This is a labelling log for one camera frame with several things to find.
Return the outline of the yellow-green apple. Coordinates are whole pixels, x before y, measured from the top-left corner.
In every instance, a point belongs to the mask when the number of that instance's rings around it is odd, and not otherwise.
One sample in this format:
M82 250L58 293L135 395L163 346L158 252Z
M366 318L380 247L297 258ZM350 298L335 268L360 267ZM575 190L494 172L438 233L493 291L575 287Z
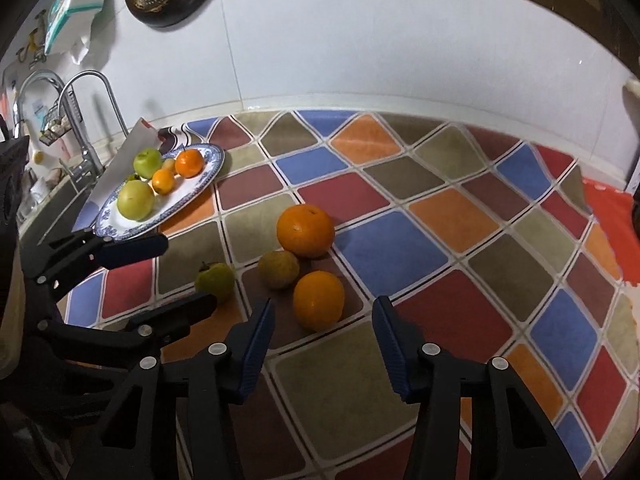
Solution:
M126 182L119 191L116 205L120 214L128 220L142 221L154 207L152 188L140 180Z

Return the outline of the oval orange mandarin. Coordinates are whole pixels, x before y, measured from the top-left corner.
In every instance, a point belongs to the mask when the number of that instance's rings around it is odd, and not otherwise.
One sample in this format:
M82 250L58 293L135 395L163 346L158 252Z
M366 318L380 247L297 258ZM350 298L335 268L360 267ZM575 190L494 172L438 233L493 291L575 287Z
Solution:
M338 277L326 271L314 271L295 285L292 309L296 321L306 330L323 332L342 317L346 292Z

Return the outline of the chrome kitchen faucet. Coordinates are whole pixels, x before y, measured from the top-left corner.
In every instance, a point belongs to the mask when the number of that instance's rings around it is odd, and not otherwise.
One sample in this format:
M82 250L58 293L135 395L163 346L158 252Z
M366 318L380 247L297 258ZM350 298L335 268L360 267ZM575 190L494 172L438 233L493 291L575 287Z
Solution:
M102 82L106 94L106 99L111 104L111 110L113 116L115 117L115 122L118 123L119 130L124 136L124 139L126 139L126 137L129 136L129 128L126 125L125 119L122 117L122 112L120 111L119 105L117 103L111 81L109 81L107 76L105 76L104 73L100 72L99 70L94 70L93 68L91 70L82 70L74 76L71 76L66 84L64 84L63 89L58 96L58 104L64 103L63 99L65 98L66 91L69 88L72 88L74 90L74 84L77 84L78 81L81 80L81 78L89 77L96 78L97 80ZM107 107L105 105L104 99L99 98L98 96L92 96L91 98L82 98L81 103L91 103L91 112L89 113L90 122L88 126L86 126L85 121L77 125L74 121L72 111L69 107L67 107L67 114L72 120L72 133L76 139L77 144L80 147L81 154L81 162L75 169L68 170L68 174L71 178L74 179L79 179L85 174L90 174L93 180L96 181L99 179L99 177L102 176L105 168L98 152L93 146L93 142L90 140L89 132L97 134L98 131L101 131L104 134L103 141L106 141L107 138L111 138L113 136L113 133L108 132L108 128L110 128L111 124L106 118Z

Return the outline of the small orange mandarin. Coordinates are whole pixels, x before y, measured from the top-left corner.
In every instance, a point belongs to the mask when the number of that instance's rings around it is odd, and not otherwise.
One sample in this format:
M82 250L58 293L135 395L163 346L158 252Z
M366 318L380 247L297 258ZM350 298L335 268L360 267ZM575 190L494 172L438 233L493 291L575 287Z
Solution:
M175 175L160 168L152 175L151 185L154 192L160 196L171 193L175 188Z

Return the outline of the small yellow-green lemon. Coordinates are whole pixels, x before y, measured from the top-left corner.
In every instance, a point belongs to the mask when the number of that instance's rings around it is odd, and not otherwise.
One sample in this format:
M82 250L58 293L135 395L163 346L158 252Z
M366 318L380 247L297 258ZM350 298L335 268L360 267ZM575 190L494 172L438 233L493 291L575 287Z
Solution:
M258 261L258 274L267 288L281 289L294 283L300 272L296 255L287 250L267 252Z

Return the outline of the tissue paper pack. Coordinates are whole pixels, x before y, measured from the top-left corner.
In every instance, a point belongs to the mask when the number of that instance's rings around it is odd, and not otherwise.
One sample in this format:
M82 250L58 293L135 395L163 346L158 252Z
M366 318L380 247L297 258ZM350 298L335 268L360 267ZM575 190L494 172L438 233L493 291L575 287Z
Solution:
M44 53L68 54L79 65L90 49L94 18L104 0L55 0L47 18Z

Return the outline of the large orange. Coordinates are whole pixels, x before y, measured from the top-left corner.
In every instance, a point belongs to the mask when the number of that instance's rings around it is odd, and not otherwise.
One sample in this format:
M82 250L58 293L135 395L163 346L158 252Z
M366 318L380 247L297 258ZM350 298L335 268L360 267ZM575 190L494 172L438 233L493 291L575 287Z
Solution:
M311 204L288 207L280 214L277 239L283 249L303 258L319 258L329 251L335 240L332 218Z

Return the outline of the large green apple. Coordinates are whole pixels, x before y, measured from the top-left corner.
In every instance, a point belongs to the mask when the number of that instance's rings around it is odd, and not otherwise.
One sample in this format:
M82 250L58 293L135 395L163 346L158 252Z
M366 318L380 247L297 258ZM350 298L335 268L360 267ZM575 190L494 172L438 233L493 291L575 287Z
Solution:
M157 170L162 167L163 157L157 148L145 148L136 155L132 162L134 173L145 181L152 180Z

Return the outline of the small olive citrus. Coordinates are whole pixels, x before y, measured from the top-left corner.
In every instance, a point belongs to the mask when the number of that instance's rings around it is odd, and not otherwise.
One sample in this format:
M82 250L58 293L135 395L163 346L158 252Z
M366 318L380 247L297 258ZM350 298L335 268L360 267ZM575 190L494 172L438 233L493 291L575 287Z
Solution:
M163 170L167 170L169 172L171 172L172 174L176 173L176 161L173 158L167 157L163 160L163 165L162 165L162 169Z

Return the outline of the red cloth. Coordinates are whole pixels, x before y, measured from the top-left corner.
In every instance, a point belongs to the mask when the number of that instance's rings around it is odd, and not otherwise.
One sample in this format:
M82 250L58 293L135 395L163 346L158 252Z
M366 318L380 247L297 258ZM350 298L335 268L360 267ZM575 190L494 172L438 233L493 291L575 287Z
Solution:
M639 286L639 240L631 221L632 196L611 185L583 178L588 205L608 238L624 281Z

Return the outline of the blue white oval plate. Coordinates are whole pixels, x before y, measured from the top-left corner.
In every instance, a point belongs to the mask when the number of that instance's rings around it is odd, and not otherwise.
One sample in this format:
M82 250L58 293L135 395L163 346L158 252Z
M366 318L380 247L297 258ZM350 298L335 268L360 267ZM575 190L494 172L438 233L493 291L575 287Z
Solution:
M151 190L153 201L152 209L141 220L128 219L119 211L117 199L125 183L117 185L104 200L93 220L94 234L111 237L113 240L129 240L157 228L200 196L220 173L226 154L218 145L200 143L192 144L186 148L176 148L163 155L162 159L176 160L184 151L198 151L202 156L203 167L196 176L187 179L177 174L174 188L167 195L158 194L152 187L150 180L142 179L142 182Z

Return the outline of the orange with stem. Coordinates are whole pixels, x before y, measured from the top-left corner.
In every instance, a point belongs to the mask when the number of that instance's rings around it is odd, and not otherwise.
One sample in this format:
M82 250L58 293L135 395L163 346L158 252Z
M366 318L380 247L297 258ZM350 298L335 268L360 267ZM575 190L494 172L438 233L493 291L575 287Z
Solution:
M201 173L205 165L203 155L196 148L182 151L175 159L175 172L180 177L191 179Z

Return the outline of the white paper sheet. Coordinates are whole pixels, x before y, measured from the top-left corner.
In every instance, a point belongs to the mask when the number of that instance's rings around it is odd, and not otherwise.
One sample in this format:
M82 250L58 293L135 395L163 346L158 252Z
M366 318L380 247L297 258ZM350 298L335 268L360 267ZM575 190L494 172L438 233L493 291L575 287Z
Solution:
M115 190L134 172L134 158L145 148L159 148L158 131L145 119L140 118L129 136L117 150L104 173L96 181L90 195L82 206L73 225L73 231L88 228L96 220L103 204Z

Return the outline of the colourful checkered tablecloth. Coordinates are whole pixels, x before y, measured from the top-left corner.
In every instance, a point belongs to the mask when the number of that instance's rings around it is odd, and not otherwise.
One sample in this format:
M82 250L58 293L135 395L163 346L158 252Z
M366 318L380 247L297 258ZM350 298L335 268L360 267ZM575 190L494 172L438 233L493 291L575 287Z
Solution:
M221 340L252 307L277 313L255 393L233 412L251 479L397 479L418 411L393 393L371 325L389 296L459 358L502 356L586 479L605 476L639 423L639 341L608 234L573 156L480 127L351 110L242 113L187 122L182 142L224 149L219 179L164 223L166 255L79 285L64 318L113 328L190 292L204 261L232 266L233 297L167 361ZM277 220L308 203L334 221L305 271L336 275L341 319L305 330L257 263Z

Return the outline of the small green lime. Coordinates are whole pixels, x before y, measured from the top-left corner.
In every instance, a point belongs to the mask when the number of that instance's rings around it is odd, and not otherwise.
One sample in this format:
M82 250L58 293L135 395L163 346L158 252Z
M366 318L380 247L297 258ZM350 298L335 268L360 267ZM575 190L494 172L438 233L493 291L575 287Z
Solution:
M227 263L203 262L196 278L194 288L200 294L213 295L220 302L231 298L234 291L235 276Z

